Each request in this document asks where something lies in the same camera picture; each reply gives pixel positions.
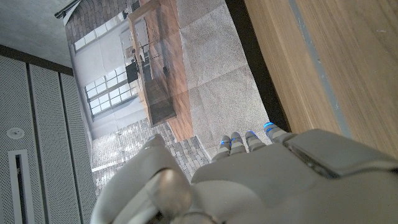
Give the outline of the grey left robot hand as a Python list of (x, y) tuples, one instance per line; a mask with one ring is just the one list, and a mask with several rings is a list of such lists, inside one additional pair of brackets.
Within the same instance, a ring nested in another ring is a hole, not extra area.
[(188, 179), (159, 134), (105, 185), (92, 223), (396, 223), (397, 160), (321, 129), (268, 122), (221, 139)]

